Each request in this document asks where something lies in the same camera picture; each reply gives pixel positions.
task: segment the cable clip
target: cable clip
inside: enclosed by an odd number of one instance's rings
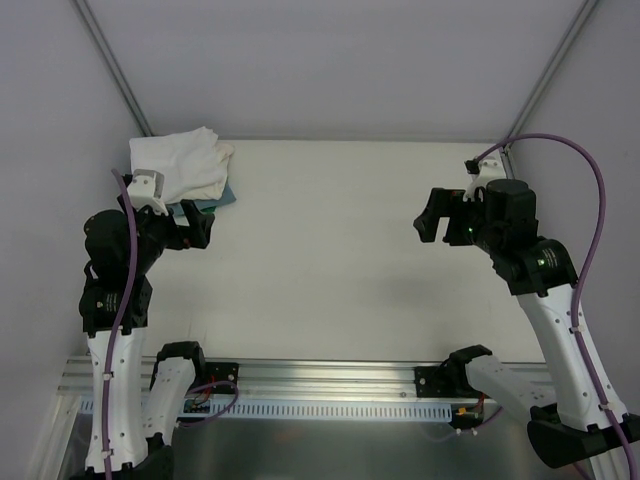
[[[576,333],[576,332],[584,333],[587,331],[587,327],[583,324],[580,324],[577,327],[570,327],[569,331],[571,333]]]

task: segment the white table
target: white table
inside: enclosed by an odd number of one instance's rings
[[[238,201],[207,250],[166,251],[145,354],[193,339],[210,357],[438,360],[476,343],[543,360],[474,247],[422,244],[432,187],[465,188],[478,144],[236,141]]]

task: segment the folded cloth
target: folded cloth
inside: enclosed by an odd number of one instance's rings
[[[204,210],[208,210],[212,207],[223,207],[225,205],[229,205],[236,201],[236,196],[234,195],[231,187],[229,186],[229,182],[224,187],[222,191],[222,196],[218,200],[194,200],[196,207],[198,210],[203,212]],[[173,215],[176,217],[184,215],[184,211],[182,210],[182,206],[179,203],[173,203],[171,205],[167,205],[167,208],[173,212]]]
[[[235,151],[235,147],[230,143],[218,142],[214,148],[218,155],[217,170],[220,175],[219,179],[211,185],[189,190],[185,194],[174,198],[171,203],[178,203],[180,200],[218,200],[222,197],[222,192],[227,184],[229,160]]]
[[[226,182],[226,165],[220,167],[214,148],[217,141],[218,136],[205,127],[164,137],[132,138],[129,140],[131,171],[144,169],[162,173],[161,198],[171,203],[189,190],[220,182],[221,168]]]

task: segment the white cloth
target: white cloth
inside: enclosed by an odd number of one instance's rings
[[[229,160],[235,151],[235,147],[230,143],[218,142],[214,148],[218,155],[217,180],[211,185],[191,189],[187,193],[176,197],[171,203],[177,203],[180,200],[219,200],[222,197],[222,191],[227,184]]]
[[[218,135],[202,127],[164,137],[132,138],[131,171],[156,170],[164,175],[162,200],[172,203],[194,188],[220,182],[220,161],[214,148]],[[226,166],[223,167],[226,181]]]

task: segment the blue cloth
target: blue cloth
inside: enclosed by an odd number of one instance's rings
[[[224,186],[224,190],[222,191],[222,196],[218,200],[194,200],[196,207],[198,210],[203,210],[205,208],[211,207],[223,207],[225,205],[229,205],[236,201],[236,196],[233,194],[233,190],[231,190],[231,186],[229,182]],[[182,207],[179,203],[172,203],[171,205],[167,205],[167,208],[173,210],[173,215],[179,217],[184,215],[182,211]]]

